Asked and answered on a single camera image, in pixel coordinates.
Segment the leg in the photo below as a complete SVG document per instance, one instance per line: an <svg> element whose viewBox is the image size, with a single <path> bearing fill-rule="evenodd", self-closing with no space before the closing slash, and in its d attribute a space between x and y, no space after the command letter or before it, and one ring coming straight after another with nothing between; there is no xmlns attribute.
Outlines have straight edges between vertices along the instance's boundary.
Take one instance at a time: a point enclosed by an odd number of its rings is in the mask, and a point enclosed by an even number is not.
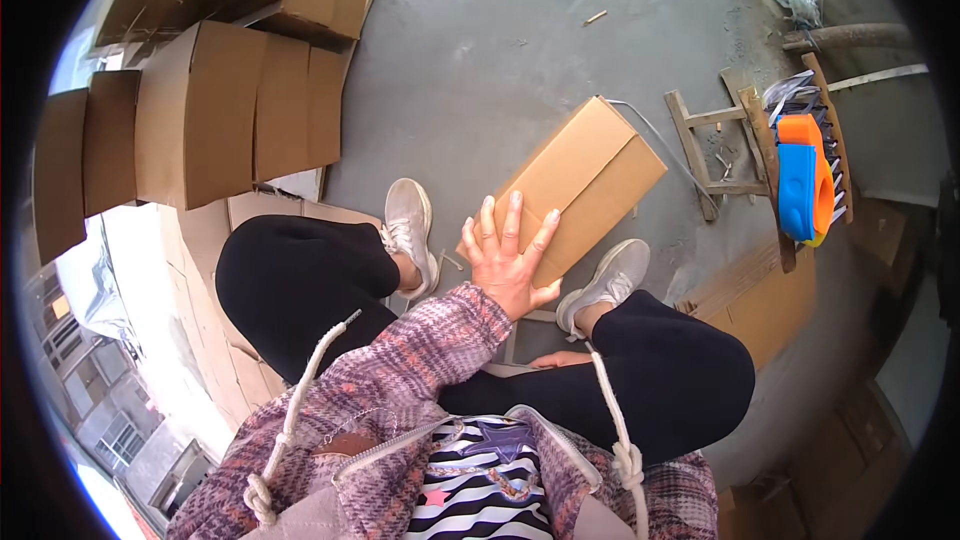
<svg viewBox="0 0 960 540"><path fill-rule="evenodd" d="M319 370L373 342L396 319L379 299L400 283L373 225L290 215L245 221L223 245L216 273L226 316L290 384L303 375L318 340L357 309L363 313L333 342Z"/></svg>
<svg viewBox="0 0 960 540"><path fill-rule="evenodd" d="M649 292L643 279L650 249L640 240L614 246L593 280L560 301L560 328L590 339L645 464L675 459L726 437L739 425L754 390L750 354L733 336L680 313ZM505 413L529 405L609 449L617 441L591 363L512 378L478 374L440 392L453 414Z"/></svg>

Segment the concrete floor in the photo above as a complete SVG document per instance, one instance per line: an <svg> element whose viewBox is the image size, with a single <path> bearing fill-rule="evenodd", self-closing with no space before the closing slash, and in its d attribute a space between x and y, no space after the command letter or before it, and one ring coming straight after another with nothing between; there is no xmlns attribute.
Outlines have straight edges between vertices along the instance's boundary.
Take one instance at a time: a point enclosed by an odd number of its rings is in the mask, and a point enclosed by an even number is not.
<svg viewBox="0 0 960 540"><path fill-rule="evenodd" d="M761 0L375 0L343 93L342 161L324 200L382 216L390 184L413 177L433 203L431 250L452 253L464 218L591 95L632 103L684 159L664 93L678 89L691 112L709 111L732 104L723 68L744 69L759 88L796 73L779 48L783 25ZM671 302L768 243L773 211L765 198L731 196L708 225L678 163L625 116L670 171L636 219L628 214L571 269L564 291L582 287L611 246L642 238L653 252L643 288ZM735 171L749 175L738 126L702 139L708 151L737 150ZM830 406L863 349L870 288L836 236L817 253L818 300L834 312L758 374L743 424L705 451L718 487L748 482L781 457ZM438 293L468 275L445 265ZM524 322L516 360L570 348L563 335Z"/></svg>

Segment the striped shirt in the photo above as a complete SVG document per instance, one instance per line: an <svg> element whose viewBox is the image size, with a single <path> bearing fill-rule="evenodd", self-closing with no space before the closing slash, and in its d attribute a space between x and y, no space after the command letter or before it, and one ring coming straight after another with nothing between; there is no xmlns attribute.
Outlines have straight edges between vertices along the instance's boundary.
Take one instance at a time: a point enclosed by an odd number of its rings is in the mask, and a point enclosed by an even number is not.
<svg viewBox="0 0 960 540"><path fill-rule="evenodd" d="M434 430L404 538L553 538L530 426L496 415Z"/></svg>

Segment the shoelace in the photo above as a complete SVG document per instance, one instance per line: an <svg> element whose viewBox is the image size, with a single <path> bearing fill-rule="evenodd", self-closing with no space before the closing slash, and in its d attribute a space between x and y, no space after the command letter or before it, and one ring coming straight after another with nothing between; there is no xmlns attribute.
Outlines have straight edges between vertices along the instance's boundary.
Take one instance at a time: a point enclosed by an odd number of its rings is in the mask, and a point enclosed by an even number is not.
<svg viewBox="0 0 960 540"><path fill-rule="evenodd" d="M634 283L630 281L630 278L627 277L627 274L623 271L617 271L613 279L606 284L606 289L609 290L610 295L613 297L613 303L617 305L627 300L633 288Z"/></svg>
<svg viewBox="0 0 960 540"><path fill-rule="evenodd" d="M390 255L400 251L412 255L414 251L413 233L410 231L410 219L394 219L380 228L380 240Z"/></svg>

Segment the jacket sleeve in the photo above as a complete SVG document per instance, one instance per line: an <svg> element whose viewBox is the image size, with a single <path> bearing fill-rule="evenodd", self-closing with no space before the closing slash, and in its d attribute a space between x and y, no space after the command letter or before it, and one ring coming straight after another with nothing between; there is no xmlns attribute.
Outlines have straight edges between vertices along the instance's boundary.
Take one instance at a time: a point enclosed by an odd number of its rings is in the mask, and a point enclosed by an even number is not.
<svg viewBox="0 0 960 540"><path fill-rule="evenodd" d="M319 382L331 389L364 386L392 403L434 401L442 387L471 378L511 330L503 308L463 283L404 313L369 346L342 354Z"/></svg>

